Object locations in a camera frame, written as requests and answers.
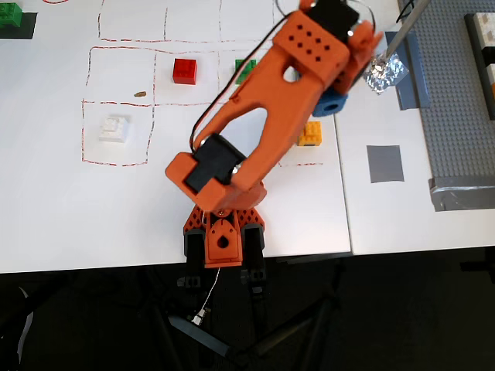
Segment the white table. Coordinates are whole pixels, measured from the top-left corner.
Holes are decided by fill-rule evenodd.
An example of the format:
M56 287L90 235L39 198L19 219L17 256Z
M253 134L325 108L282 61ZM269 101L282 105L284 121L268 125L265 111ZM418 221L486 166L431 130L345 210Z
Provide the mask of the white table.
M282 2L284 9L297 1L291 2ZM247 8L241 0L223 0L223 10L220 0L202 0L195 19L184 3L23 2L25 12L39 13L34 40L0 40L0 273L185 260L182 226L193 205L164 169L187 150L191 125L206 107L200 103L212 99L233 72L233 60L252 49L278 14L266 8L267 0ZM378 29L394 29L395 0L366 3ZM237 12L263 16L260 24L243 25ZM179 53L200 61L196 90L170 81ZM146 98L131 95L140 90ZM153 111L147 148L142 137L149 137ZM386 121L379 118L383 111ZM94 130L109 114L134 120L133 138L141 141L132 151L98 146ZM248 151L262 118L240 119L226 136ZM494 210L435 213L421 118L417 110L399 110L394 90L377 97L359 82L335 120L336 126L333 117L323 120L321 147L293 148L266 178L268 196L258 207L268 227L265 256L349 253L351 245L354 254L378 254L495 242ZM367 145L400 145L405 181L371 184ZM117 166L91 163L112 161Z
M269 0L197 0L194 14L186 3L22 3L38 12L34 39L0 40L0 273L185 261L193 204L165 167L278 17ZM198 59L195 87L172 83L177 56ZM115 114L130 117L124 147L97 139ZM243 117L227 138L247 154L262 118ZM322 146L293 148L265 186L265 256L350 252L332 117Z
M380 3L389 13L379 22L394 22L397 2ZM336 116L336 128L353 254L495 244L495 209L435 212L421 116L400 111L394 89L378 97L360 81ZM399 145L405 181L371 184L367 145Z

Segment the aluminum foil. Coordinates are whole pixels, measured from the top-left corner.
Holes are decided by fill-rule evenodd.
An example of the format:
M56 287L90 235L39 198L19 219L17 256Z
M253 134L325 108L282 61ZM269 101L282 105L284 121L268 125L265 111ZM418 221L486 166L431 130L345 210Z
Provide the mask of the aluminum foil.
M382 94L388 87L394 87L409 73L409 70L399 59L397 53L389 60L385 53L374 57L363 73L368 86L377 94Z

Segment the white lego brick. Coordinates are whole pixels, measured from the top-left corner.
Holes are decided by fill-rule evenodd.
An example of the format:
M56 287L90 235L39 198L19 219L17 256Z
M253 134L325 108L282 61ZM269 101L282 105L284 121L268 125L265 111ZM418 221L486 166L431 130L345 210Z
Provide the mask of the white lego brick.
M488 77L490 78L490 84L495 83L495 64L490 64L486 71L488 72Z
M495 46L495 13L476 13L474 24L481 49L486 46Z
M124 117L109 117L100 126L100 141L124 143L129 123Z

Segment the yellow lego brick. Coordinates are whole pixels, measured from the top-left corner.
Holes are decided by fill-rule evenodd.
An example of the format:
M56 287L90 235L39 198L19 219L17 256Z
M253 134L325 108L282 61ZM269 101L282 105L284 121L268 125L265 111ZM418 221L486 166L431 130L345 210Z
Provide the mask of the yellow lego brick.
M298 146L318 146L322 144L322 124L319 121L308 121L299 139Z

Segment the gray lego baseplate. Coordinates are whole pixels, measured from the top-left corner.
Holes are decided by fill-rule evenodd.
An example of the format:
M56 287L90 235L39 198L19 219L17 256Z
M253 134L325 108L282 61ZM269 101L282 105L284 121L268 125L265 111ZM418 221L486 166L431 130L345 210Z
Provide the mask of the gray lego baseplate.
M495 12L495 1L432 0L413 28L431 100L421 116L434 178L495 175L495 121L464 22L477 12Z

